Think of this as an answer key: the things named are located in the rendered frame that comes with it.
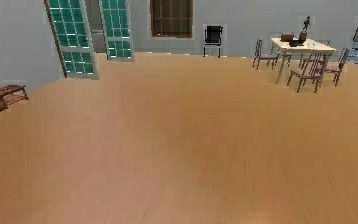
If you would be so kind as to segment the brown wooden dining chair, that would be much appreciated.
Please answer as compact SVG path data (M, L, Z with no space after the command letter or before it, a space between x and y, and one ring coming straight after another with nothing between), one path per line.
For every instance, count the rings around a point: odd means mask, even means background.
M309 42L310 45L325 45L330 47L331 46L331 41L330 40L311 40ZM301 58L299 61L299 67L300 68L304 68L308 62L310 62L313 59L313 56L311 54L308 54L307 56L305 56L304 54L301 54Z
M270 53L270 54L263 53L262 45L263 45L263 41L261 39L258 39L255 44L255 53L254 53L252 66L255 67L256 69L259 69L260 62L262 60L266 60L267 65L274 67L279 56L274 53Z
M287 85L290 85L290 82L293 78L298 78L299 83L296 92L300 91L300 88L306 84L307 80L310 80L315 84L314 92L317 92L321 85L323 78L323 65L326 59L326 55L323 53L311 53L311 55L313 56L313 59L308 62L304 68L290 71Z
M333 82L335 86L338 85L343 68L347 62L348 54L349 54L349 49L343 48L338 62L326 65L325 72L332 73L334 75Z

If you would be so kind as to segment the cream dining table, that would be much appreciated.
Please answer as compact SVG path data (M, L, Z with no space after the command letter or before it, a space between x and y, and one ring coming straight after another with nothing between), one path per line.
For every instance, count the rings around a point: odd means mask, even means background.
M323 43L317 42L317 41L312 40L312 39L307 39L303 43L302 46L296 46L296 47L291 47L288 42L282 42L281 38L273 37L272 42L273 42L274 45L276 45L281 50L281 57L282 57L282 62L281 62L281 65L280 65L278 76L276 78L276 83L279 83L279 80L280 80L280 78L282 76L284 65L285 65L285 62L286 62L286 54L288 52L290 52L290 53L301 53L301 54L321 53L321 54L324 55L322 69L320 71L320 77L317 80L318 83L322 82L323 76L324 76L324 69L326 68L327 63L328 63L329 59L331 58L331 56L336 52L335 48L330 47L328 45L325 45Z

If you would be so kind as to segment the black office chair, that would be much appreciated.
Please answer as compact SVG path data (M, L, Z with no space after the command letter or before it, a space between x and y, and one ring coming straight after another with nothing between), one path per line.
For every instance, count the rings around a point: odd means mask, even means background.
M218 57L221 57L222 33L223 33L223 27L220 25L207 26L205 28L204 41L203 41L203 55L206 55L207 48L215 47L218 49Z

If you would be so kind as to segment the brown framed window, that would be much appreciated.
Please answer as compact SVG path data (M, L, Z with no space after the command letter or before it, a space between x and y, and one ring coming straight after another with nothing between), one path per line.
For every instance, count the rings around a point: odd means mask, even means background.
M150 0L153 37L191 38L193 0Z

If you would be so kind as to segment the green glass panel door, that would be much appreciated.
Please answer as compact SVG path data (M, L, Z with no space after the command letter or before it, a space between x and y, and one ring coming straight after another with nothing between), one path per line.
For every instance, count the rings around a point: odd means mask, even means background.
M133 61L129 0L99 0L108 60Z
M65 78L98 80L85 0L44 0Z

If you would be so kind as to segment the brown vase with plant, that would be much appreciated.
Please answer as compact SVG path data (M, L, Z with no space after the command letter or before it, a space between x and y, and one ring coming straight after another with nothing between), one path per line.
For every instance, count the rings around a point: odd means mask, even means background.
M300 44L303 44L307 39L307 30L310 25L310 17L307 17L305 21L303 22L303 28L302 31L299 34L298 41Z

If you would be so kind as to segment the brown low wooden table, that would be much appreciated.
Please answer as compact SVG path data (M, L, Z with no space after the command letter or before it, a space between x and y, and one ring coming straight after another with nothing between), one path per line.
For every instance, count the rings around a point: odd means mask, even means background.
M9 105L21 100L28 100L25 85L6 85L0 87L0 112L6 110Z

